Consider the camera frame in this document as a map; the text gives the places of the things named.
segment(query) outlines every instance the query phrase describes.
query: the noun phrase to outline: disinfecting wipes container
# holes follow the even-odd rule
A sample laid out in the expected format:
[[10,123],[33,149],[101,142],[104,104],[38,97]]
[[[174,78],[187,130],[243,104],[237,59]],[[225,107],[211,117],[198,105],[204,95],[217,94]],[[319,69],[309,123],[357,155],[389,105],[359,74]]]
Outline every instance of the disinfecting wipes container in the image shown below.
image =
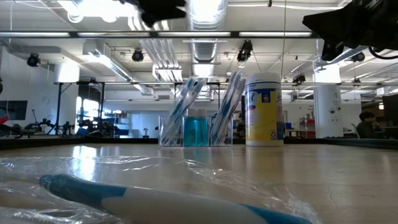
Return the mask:
[[245,102],[246,145],[283,146],[280,76],[276,73],[251,75],[246,83]]

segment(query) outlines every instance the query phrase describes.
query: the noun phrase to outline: plastic wrap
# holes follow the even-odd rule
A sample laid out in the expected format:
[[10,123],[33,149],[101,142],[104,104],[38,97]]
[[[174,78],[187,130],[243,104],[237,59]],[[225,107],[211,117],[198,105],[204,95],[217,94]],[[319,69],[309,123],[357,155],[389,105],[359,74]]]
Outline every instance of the plastic wrap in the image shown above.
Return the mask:
[[38,185],[46,174],[71,174],[105,184],[185,192],[264,207],[321,223],[284,185],[187,159],[165,157],[15,157],[0,159],[0,223],[128,223],[58,198]]

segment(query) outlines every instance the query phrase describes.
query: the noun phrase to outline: table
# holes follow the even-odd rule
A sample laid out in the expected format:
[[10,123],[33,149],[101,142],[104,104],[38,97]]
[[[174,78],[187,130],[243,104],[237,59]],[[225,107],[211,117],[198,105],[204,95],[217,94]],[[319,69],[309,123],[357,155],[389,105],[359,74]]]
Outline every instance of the table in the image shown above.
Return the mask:
[[163,149],[156,145],[85,144],[0,151],[12,156],[162,156],[195,159],[260,182],[285,184],[324,223],[396,223],[398,152],[333,145],[214,149]]

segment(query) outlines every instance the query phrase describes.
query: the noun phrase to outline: person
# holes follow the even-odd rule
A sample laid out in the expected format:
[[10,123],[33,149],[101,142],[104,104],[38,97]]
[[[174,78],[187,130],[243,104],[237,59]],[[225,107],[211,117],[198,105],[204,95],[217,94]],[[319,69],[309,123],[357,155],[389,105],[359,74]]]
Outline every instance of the person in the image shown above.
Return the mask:
[[363,112],[359,115],[361,122],[356,127],[360,138],[378,138],[376,131],[382,131],[380,124],[376,122],[376,117],[372,112]]

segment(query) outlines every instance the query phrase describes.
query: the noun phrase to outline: red object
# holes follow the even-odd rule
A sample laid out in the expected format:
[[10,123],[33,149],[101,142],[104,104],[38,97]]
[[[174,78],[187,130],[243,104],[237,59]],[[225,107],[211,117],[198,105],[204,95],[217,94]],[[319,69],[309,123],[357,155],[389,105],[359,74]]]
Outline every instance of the red object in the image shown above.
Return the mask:
[[5,115],[4,117],[0,118],[0,124],[4,124],[7,121],[8,121],[8,116],[7,115]]

